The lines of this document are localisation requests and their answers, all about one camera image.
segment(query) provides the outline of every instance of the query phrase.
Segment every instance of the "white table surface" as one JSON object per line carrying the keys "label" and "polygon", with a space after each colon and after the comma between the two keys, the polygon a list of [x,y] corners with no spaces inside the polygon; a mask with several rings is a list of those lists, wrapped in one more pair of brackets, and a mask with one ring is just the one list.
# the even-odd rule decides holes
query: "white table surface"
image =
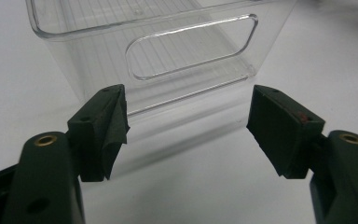
{"label": "white table surface", "polygon": [[[132,120],[112,179],[82,184],[88,223],[314,223],[311,172],[278,177],[245,129],[252,87],[292,96],[326,120],[324,134],[358,133],[356,2],[299,0],[246,88],[200,97],[207,113],[191,109],[193,99]],[[230,94],[237,104],[211,106]],[[0,170],[33,135],[65,132],[79,107],[25,1],[0,1]]]}

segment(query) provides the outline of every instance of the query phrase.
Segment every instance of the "brass insert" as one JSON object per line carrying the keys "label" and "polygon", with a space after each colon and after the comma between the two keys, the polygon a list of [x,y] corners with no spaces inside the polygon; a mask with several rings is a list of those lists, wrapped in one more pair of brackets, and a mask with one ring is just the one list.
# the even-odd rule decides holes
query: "brass insert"
{"label": "brass insert", "polygon": [[342,133],[339,135],[339,138],[344,140],[347,143],[358,145],[358,136],[350,133]]}
{"label": "brass insert", "polygon": [[39,137],[38,139],[36,139],[36,141],[34,141],[34,144],[37,147],[45,147],[53,144],[55,141],[57,141],[57,136],[49,134]]}

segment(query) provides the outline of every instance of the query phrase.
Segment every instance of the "container rim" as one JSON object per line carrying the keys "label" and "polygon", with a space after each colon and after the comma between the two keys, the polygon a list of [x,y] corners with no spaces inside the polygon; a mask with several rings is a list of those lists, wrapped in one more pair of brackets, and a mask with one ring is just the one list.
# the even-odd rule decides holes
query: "container rim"
{"label": "container rim", "polygon": [[92,26],[89,28],[84,29],[78,29],[74,31],[67,31],[62,33],[51,33],[47,32],[41,29],[39,26],[39,20],[36,13],[36,7],[34,0],[25,0],[27,10],[28,10],[28,17],[29,21],[31,23],[31,27],[34,30],[34,33],[39,36],[42,39],[48,40],[48,41],[66,41],[70,39],[76,39],[81,37],[86,37],[90,35],[99,35],[107,32],[111,32],[113,30],[119,30],[124,28],[129,28],[132,26],[138,26],[145,23],[150,23],[154,21],[161,21],[161,20],[172,20],[173,18],[184,18],[191,15],[199,14],[200,12],[217,12],[217,11],[224,11],[224,10],[230,10],[232,8],[238,8],[238,7],[249,7],[249,6],[255,6],[255,5],[261,5],[271,2],[278,2],[280,0],[247,0],[244,2],[236,2],[236,3],[225,3],[221,5],[215,5],[211,7],[203,7],[199,9],[193,9],[189,11],[179,12],[172,15],[162,15],[162,16],[155,16],[150,17],[146,19],[135,19],[130,21],[120,21],[120,22],[114,22],[114,23],[108,23],[105,25],[98,25],[98,26]]}

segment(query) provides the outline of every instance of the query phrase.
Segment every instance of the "clear plastic container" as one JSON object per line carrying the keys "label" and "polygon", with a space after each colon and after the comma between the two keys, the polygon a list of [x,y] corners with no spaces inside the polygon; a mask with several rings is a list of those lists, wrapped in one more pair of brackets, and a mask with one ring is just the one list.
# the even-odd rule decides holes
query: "clear plastic container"
{"label": "clear plastic container", "polygon": [[126,86],[129,115],[254,76],[296,0],[26,0],[81,101]]}

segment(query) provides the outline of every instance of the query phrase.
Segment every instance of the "transparent plastic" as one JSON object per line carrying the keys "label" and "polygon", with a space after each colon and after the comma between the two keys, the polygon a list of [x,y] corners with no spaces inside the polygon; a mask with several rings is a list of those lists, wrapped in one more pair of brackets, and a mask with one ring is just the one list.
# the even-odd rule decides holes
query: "transparent plastic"
{"label": "transparent plastic", "polygon": [[296,0],[26,0],[77,97],[122,83],[129,115],[254,76]]}

